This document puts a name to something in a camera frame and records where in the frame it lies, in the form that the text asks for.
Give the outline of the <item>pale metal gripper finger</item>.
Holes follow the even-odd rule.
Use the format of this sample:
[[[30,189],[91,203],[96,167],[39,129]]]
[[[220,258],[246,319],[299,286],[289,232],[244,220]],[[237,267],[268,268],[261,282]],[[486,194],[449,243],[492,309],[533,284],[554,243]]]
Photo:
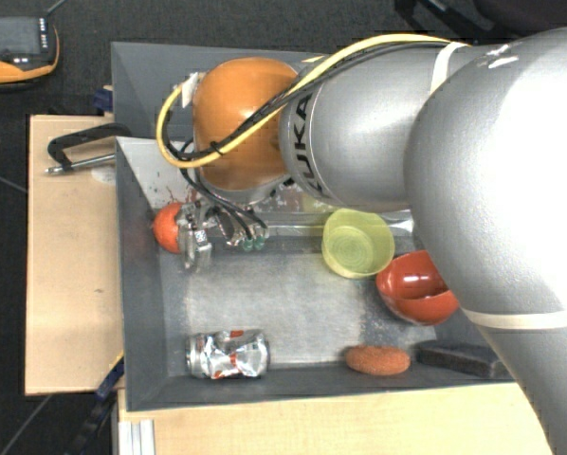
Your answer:
[[[195,238],[192,230],[182,231],[182,256],[186,269],[196,267]]]
[[[204,270],[211,263],[212,243],[204,229],[198,229],[193,236],[195,240],[195,266],[197,270]]]

